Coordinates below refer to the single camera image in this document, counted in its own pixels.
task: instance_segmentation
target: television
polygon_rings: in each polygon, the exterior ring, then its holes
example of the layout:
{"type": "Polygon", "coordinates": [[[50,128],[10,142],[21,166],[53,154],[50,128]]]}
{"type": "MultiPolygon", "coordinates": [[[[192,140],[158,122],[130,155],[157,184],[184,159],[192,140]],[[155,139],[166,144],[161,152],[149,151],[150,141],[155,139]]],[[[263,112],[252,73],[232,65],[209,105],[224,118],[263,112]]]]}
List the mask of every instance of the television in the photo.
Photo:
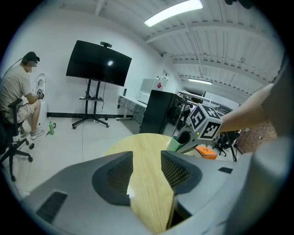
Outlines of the television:
{"type": "Polygon", "coordinates": [[[124,86],[131,60],[107,47],[78,40],[70,56],[66,76],[124,86]]]}

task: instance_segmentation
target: black cap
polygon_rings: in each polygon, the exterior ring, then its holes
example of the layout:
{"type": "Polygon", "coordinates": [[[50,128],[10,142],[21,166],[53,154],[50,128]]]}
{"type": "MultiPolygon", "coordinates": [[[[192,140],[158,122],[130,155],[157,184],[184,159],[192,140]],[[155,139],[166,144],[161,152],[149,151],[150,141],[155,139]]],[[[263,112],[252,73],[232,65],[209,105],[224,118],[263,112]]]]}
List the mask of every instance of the black cap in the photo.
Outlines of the black cap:
{"type": "Polygon", "coordinates": [[[33,51],[30,51],[29,53],[27,53],[23,58],[26,61],[35,61],[36,63],[40,61],[40,58],[37,57],[37,55],[33,51]]]}

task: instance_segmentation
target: white wall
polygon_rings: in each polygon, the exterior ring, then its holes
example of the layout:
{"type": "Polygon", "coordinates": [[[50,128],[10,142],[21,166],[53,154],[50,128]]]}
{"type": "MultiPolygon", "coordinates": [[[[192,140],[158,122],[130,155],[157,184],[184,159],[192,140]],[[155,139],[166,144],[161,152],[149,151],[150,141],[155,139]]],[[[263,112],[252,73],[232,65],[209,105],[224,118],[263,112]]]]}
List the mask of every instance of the white wall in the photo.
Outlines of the white wall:
{"type": "Polygon", "coordinates": [[[217,103],[219,103],[221,105],[224,105],[224,106],[226,106],[228,108],[231,108],[232,110],[235,110],[235,109],[237,109],[239,107],[238,103],[236,103],[236,102],[234,102],[232,100],[229,100],[229,99],[227,99],[225,97],[222,97],[220,95],[212,94],[210,92],[206,92],[204,97],[208,98],[208,99],[211,99],[212,101],[215,101],[215,102],[217,102],[217,103]]]}
{"type": "MultiPolygon", "coordinates": [[[[122,114],[117,109],[118,94],[127,89],[128,97],[137,97],[144,78],[154,78],[162,73],[162,57],[142,39],[121,26],[95,15],[54,9],[39,12],[27,20],[11,41],[0,74],[29,51],[40,57],[38,67],[31,74],[31,83],[40,73],[46,74],[46,98],[48,112],[84,113],[85,101],[79,97],[85,95],[87,84],[85,79],[66,77],[68,62],[77,40],[100,44],[105,41],[112,44],[112,49],[132,58],[124,87],[106,84],[105,106],[102,114],[122,114]]],[[[164,89],[175,92],[178,81],[173,76],[164,89]]],[[[95,93],[97,81],[92,81],[91,91],[95,93]]],[[[104,83],[99,95],[103,95],[104,83]]],[[[97,104],[98,111],[102,103],[97,104]]],[[[89,105],[89,113],[93,112],[93,104],[89,105]]]]}
{"type": "Polygon", "coordinates": [[[163,55],[163,62],[162,62],[162,65],[160,66],[160,71],[159,71],[160,75],[162,74],[163,70],[165,70],[170,76],[163,91],[176,94],[177,91],[183,90],[182,81],[180,80],[180,77],[178,76],[177,70],[169,54],[163,55]]]}

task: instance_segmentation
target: black cabinet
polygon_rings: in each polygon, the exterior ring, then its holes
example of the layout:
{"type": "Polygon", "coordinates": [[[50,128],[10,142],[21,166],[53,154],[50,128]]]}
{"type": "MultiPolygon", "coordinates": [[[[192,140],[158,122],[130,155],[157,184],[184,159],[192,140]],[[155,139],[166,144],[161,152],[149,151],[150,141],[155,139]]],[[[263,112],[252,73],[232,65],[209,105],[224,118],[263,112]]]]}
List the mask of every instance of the black cabinet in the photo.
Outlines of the black cabinet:
{"type": "Polygon", "coordinates": [[[182,118],[186,100],[176,94],[152,90],[140,133],[172,136],[182,118]]]}

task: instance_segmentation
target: green bottle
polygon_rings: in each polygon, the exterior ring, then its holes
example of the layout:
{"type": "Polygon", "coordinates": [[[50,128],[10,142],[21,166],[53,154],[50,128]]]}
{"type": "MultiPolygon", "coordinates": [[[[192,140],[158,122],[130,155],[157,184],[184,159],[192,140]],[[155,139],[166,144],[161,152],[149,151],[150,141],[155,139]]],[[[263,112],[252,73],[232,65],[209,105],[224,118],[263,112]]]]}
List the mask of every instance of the green bottle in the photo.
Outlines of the green bottle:
{"type": "Polygon", "coordinates": [[[49,123],[49,130],[50,130],[50,134],[54,134],[54,128],[53,128],[52,122],[49,123]]]}

